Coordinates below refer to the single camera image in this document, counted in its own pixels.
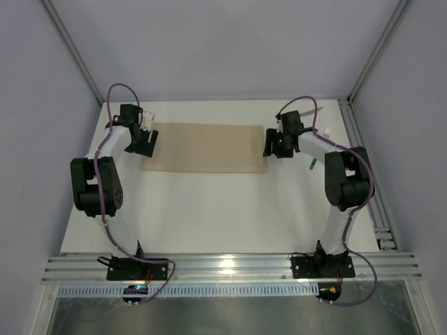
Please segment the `beige cloth napkin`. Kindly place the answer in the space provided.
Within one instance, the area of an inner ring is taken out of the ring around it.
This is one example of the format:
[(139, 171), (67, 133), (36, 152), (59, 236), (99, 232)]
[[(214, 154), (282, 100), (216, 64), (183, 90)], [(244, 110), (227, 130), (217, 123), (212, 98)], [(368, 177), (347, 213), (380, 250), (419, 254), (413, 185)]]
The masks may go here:
[(181, 173), (263, 174), (262, 126), (155, 123), (154, 153), (141, 170)]

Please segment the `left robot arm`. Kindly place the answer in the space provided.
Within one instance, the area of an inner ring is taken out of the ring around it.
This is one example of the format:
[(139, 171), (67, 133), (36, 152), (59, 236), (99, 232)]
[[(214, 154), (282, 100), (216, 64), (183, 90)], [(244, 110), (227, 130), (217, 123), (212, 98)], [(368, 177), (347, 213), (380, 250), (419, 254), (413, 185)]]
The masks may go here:
[(145, 262), (144, 251), (124, 218), (124, 191), (117, 161), (123, 153), (151, 158), (159, 132), (152, 129), (154, 114), (139, 105), (122, 104), (109, 116), (97, 149), (70, 163), (73, 199), (78, 211), (94, 219), (116, 258)]

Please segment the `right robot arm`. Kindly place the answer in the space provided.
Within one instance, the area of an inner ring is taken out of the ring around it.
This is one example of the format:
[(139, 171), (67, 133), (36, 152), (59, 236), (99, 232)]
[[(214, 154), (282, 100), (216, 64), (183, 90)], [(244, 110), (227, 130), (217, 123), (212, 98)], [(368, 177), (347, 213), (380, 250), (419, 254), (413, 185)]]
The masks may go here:
[(353, 278), (348, 239), (359, 209), (374, 195), (372, 171), (364, 147), (344, 148), (306, 127), (297, 111), (277, 114), (277, 128), (265, 134), (264, 157), (291, 158), (303, 153), (324, 166), (324, 191), (330, 212), (312, 254), (291, 256), (293, 277)]

